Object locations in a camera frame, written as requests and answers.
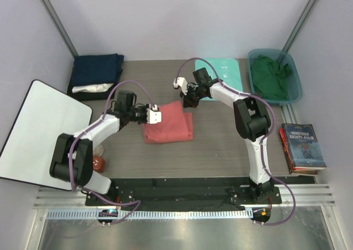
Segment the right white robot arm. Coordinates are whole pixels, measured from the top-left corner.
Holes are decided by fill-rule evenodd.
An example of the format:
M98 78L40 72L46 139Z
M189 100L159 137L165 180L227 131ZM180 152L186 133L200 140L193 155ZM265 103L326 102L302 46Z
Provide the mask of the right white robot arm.
M233 91L218 79L213 79L205 68L194 71L195 82L178 77L173 83L180 89L183 107L196 108L203 98L212 98L229 106L234 112L236 130L247 146L250 173L249 196L255 203L267 201L274 191L274 180L269 175L267 139L271 127L265 103L240 91Z

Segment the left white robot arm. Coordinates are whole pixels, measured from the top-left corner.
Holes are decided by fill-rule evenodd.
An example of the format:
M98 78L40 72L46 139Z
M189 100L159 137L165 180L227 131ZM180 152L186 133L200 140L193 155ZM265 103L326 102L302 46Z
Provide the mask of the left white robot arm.
M152 104L137 103L132 91L119 91L104 114L87 128L73 135L58 136L52 155L51 177L98 193L105 205L117 200L117 191L111 188L112 180L93 169L93 151L109 136L119 132L130 122L148 123Z

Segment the pink t shirt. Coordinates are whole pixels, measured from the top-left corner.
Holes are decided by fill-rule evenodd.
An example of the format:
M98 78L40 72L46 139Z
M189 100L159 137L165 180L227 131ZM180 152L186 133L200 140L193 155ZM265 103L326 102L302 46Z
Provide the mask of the pink t shirt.
M184 142L194 139L192 113L185 113L181 101L160 106L162 122L143 124L142 131L147 144Z

